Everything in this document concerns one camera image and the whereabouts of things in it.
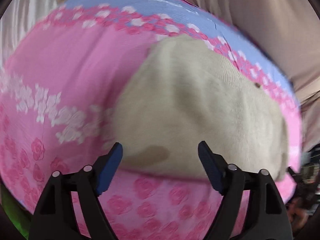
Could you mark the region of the cream knit sweater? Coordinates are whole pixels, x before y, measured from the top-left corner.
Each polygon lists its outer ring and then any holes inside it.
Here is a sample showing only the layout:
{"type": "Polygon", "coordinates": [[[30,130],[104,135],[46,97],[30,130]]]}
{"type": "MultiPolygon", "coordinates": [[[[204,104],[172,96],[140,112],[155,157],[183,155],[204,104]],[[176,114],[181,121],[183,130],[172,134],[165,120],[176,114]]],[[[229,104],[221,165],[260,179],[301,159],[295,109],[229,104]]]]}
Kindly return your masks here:
{"type": "Polygon", "coordinates": [[[267,169],[276,181],[288,166],[287,125],[277,102],[187,35],[151,46],[118,98],[113,126],[122,167],[136,172],[204,178],[202,141],[228,163],[267,169]]]}

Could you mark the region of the green object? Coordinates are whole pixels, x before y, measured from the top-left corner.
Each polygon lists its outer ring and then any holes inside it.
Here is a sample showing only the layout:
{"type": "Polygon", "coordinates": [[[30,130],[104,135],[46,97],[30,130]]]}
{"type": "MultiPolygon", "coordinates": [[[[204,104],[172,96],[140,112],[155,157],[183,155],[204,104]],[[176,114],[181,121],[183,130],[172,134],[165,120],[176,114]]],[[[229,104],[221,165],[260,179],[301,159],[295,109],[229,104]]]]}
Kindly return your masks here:
{"type": "Polygon", "coordinates": [[[11,195],[4,184],[1,184],[1,205],[17,230],[28,239],[32,214],[11,195]]]}

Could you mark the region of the pink blue floral bedsheet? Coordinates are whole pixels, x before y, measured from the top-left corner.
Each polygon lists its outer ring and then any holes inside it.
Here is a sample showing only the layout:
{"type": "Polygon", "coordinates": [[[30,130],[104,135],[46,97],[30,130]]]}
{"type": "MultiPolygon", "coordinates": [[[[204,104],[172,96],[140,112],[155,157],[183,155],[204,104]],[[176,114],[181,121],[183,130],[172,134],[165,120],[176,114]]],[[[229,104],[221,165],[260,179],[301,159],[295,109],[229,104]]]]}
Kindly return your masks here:
{"type": "MultiPolygon", "coordinates": [[[[122,91],[151,46],[181,35],[203,41],[277,102],[287,167],[299,169],[297,99],[235,27],[183,0],[67,0],[32,27],[1,69],[1,179],[27,211],[35,211],[54,171],[78,172],[118,142],[113,114],[122,91]]],[[[289,200],[295,186],[287,171],[275,182],[289,200]]],[[[98,199],[119,239],[203,239],[221,196],[206,175],[167,177],[121,164],[98,199]]]]}

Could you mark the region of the white pleated curtain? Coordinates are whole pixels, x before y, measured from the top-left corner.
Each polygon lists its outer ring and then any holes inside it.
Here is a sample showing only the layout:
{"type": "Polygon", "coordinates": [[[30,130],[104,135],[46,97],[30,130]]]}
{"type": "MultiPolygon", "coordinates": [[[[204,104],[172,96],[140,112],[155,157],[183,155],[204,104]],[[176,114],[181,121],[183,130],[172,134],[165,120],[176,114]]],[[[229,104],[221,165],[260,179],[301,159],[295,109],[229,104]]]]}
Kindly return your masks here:
{"type": "Polygon", "coordinates": [[[1,18],[1,67],[34,24],[56,7],[56,0],[10,2],[1,18]]]}

